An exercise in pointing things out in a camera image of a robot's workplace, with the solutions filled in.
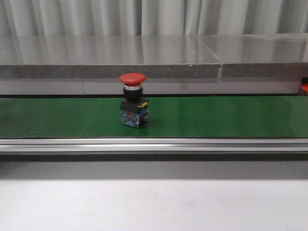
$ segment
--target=red object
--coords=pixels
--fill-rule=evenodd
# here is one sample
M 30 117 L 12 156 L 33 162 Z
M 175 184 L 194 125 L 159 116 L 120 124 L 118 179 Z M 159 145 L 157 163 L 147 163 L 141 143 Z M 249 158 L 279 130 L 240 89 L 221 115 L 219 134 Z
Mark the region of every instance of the red object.
M 137 87 L 146 80 L 145 75 L 141 73 L 127 73 L 120 77 L 120 81 L 128 87 Z
M 302 89 L 308 92 L 308 83 L 303 83 Z

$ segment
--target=conveyor belt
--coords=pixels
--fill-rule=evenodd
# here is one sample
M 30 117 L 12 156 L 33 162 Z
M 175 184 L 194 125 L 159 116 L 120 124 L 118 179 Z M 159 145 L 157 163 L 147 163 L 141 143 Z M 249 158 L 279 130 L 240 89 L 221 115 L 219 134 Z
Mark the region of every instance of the conveyor belt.
M 150 97 L 139 129 L 120 124 L 121 99 L 1 99 L 0 151 L 308 151 L 307 97 Z

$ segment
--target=white curtain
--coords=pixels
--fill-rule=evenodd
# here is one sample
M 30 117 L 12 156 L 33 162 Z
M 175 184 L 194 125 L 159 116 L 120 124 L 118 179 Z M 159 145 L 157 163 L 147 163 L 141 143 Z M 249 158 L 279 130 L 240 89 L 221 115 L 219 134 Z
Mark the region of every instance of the white curtain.
M 0 35 L 306 33 L 308 0 L 0 0 Z

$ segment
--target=green conveyor belt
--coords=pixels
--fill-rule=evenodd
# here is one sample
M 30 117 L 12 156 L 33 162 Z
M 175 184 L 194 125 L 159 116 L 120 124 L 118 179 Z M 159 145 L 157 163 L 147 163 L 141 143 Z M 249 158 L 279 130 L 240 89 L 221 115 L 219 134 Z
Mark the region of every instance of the green conveyor belt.
M 308 137 L 308 97 L 150 97 L 149 123 L 120 124 L 122 98 L 0 99 L 0 138 Z

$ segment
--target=metal frame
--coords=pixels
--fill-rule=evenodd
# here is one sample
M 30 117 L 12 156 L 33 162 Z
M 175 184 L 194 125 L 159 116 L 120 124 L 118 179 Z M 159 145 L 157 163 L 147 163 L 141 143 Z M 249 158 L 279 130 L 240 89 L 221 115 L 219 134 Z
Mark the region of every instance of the metal frame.
M 308 138 L 202 139 L 202 138 L 102 138 L 102 139 L 2 139 L 0 154 L 84 154 L 98 152 L 135 154 L 200 153 L 307 153 Z

